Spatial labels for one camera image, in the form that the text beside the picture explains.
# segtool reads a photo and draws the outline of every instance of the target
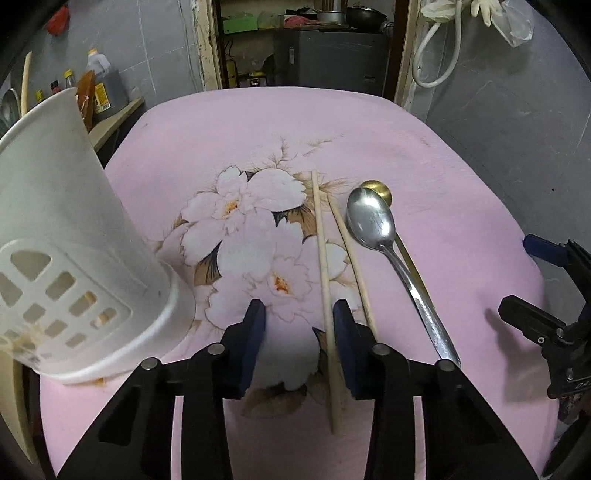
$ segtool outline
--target gold spoon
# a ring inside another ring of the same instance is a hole
[[[360,186],[366,189],[373,190],[375,193],[382,197],[382,200],[384,200],[389,207],[392,206],[392,192],[385,183],[379,180],[366,180]],[[410,254],[408,253],[408,250],[406,250],[406,247],[404,246],[404,243],[402,243],[402,239],[399,235],[396,235],[396,246],[400,250],[400,254],[404,259],[404,263],[406,263],[408,271],[413,277],[413,280],[417,283],[419,287],[423,289],[423,292],[425,292],[427,296],[427,300],[433,307],[433,302],[431,301],[431,297],[429,296],[427,287],[423,283],[423,279],[421,278],[421,275],[419,274],[417,267],[413,262],[413,259],[410,257]]]

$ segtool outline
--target spoon handle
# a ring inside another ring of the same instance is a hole
[[[418,314],[423,321],[425,330],[429,334],[435,350],[441,358],[447,358],[454,362],[458,367],[461,367],[460,356],[456,352],[456,348],[453,346],[452,339],[441,320],[439,319],[435,309],[431,307],[431,304],[424,298],[424,294],[416,285],[413,280],[408,268],[398,258],[392,247],[382,247],[382,253],[388,257],[390,263],[396,270],[396,273],[400,277],[400,280],[406,286],[408,293],[413,299],[414,305],[417,308]]]

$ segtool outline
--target kitchen utensil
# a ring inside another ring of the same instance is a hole
[[[369,328],[371,328],[374,337],[378,338],[378,326],[375,323],[374,312],[371,308],[371,304],[369,303],[368,289],[365,286],[365,281],[363,280],[363,276],[361,275],[361,266],[359,265],[359,261],[357,260],[357,255],[355,255],[353,239],[351,238],[351,234],[347,230],[345,220],[343,220],[343,217],[339,212],[339,207],[336,204],[336,199],[332,195],[328,195],[328,200],[330,209],[332,210],[333,216],[335,217],[336,224],[339,227],[340,236],[343,238],[343,243],[345,244],[345,249],[347,250],[349,261],[351,262],[351,267],[353,267],[355,280],[357,281],[357,286],[359,287],[359,297],[361,297],[361,305],[363,305],[363,312],[365,313],[365,320]]]
[[[435,350],[441,358],[447,358],[460,367],[460,358],[437,313],[406,265],[394,253],[394,217],[382,197],[370,189],[353,190],[347,201],[347,223],[351,234],[361,245],[382,252],[390,260],[413,299]]]
[[[31,70],[31,57],[33,52],[30,51],[25,57],[25,66],[22,69],[22,83],[21,83],[21,118],[25,116],[28,111],[29,100],[29,71]]]
[[[314,215],[316,216],[316,234],[318,238],[318,257],[320,260],[320,286],[322,289],[322,308],[324,312],[324,331],[326,332],[326,355],[329,363],[329,398],[330,398],[330,430],[333,434],[340,431],[341,417],[341,375],[339,373],[339,355],[336,351],[335,323],[330,301],[329,265],[326,256],[326,240],[324,238],[324,222],[322,220],[322,200],[318,184],[318,172],[312,172],[312,192],[314,195]]]
[[[347,15],[345,12],[318,12],[318,22],[346,25]]]
[[[0,139],[0,349],[62,383],[165,355],[195,314],[114,194],[74,95],[49,97]]]
[[[13,88],[7,90],[2,97],[2,102],[0,103],[0,116],[8,127],[17,123],[18,119],[21,117],[18,95]]]
[[[386,205],[389,207],[392,206],[392,192],[385,183],[379,180],[365,180],[360,187],[373,190],[382,197],[382,200],[386,202]]]
[[[392,192],[385,183],[382,183],[379,180],[366,180],[361,184],[361,187],[373,190],[375,193],[382,197],[382,200],[384,200],[389,207],[392,205]],[[423,289],[423,292],[426,295],[426,299],[431,304],[431,307],[435,309],[435,307],[433,306],[433,302],[431,301],[431,297],[429,296],[429,292],[427,291],[427,287],[423,283],[423,279],[421,278],[421,275],[419,274],[418,269],[413,262],[413,259],[408,253],[408,250],[406,250],[406,247],[404,246],[404,242],[402,241],[400,235],[396,235],[395,241],[396,246],[400,250],[402,259],[404,260],[404,263],[406,263],[412,278]]]
[[[388,17],[369,7],[347,7],[347,25],[365,32],[378,32]]]

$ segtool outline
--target spoon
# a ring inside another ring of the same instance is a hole
[[[394,217],[380,195],[366,188],[353,190],[347,201],[347,225],[353,237],[361,245],[382,252],[390,260],[406,286],[439,357],[447,358],[460,367],[460,357],[447,330],[430,302],[426,300],[421,287],[394,252],[393,246],[396,239]]]
[[[360,187],[373,190],[375,193],[382,197],[382,200],[386,202],[386,205],[388,205],[389,207],[392,206],[392,191],[390,191],[388,186],[383,181],[365,180],[365,182],[362,182]],[[402,255],[404,263],[408,267],[408,271],[410,272],[411,277],[414,279],[417,285],[423,289],[423,292],[426,295],[429,305],[434,309],[435,307],[433,306],[433,302],[431,301],[431,297],[429,296],[427,287],[423,283],[423,279],[421,278],[421,275],[418,272],[417,267],[413,262],[413,259],[408,253],[408,250],[406,250],[406,247],[404,246],[404,242],[402,241],[402,238],[400,238],[400,235],[396,235],[395,242],[396,246],[398,247],[398,250],[400,250],[400,254]]]

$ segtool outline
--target chopstick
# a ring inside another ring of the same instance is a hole
[[[314,194],[314,214],[316,216],[316,232],[318,236],[318,258],[320,261],[320,286],[322,289],[322,309],[324,313],[324,330],[326,332],[326,355],[329,365],[329,403],[330,403],[330,431],[338,434],[340,431],[340,365],[336,351],[335,324],[333,323],[332,302],[330,301],[329,268],[326,255],[326,239],[324,237],[324,222],[322,220],[322,204],[320,201],[320,187],[318,172],[312,172],[312,191]]]
[[[347,250],[347,254],[349,255],[351,267],[353,267],[353,273],[355,274],[355,280],[357,281],[357,287],[359,288],[359,296],[361,297],[361,305],[363,305],[363,312],[365,313],[365,320],[367,321],[368,327],[371,328],[371,331],[374,334],[374,338],[377,339],[378,326],[375,323],[374,313],[371,309],[371,304],[369,303],[368,289],[365,286],[363,277],[361,276],[361,266],[359,265],[359,261],[357,260],[357,256],[355,255],[355,250],[353,247],[353,238],[347,230],[345,221],[343,220],[343,217],[339,212],[339,207],[336,204],[336,199],[329,194],[328,200],[330,209],[332,210],[333,216],[335,217],[336,224],[339,227],[340,236],[343,238],[345,249]]]
[[[30,51],[25,57],[25,66],[22,69],[22,83],[21,83],[21,117],[25,116],[28,110],[28,96],[29,96],[29,71],[31,70],[31,57],[33,52]]]

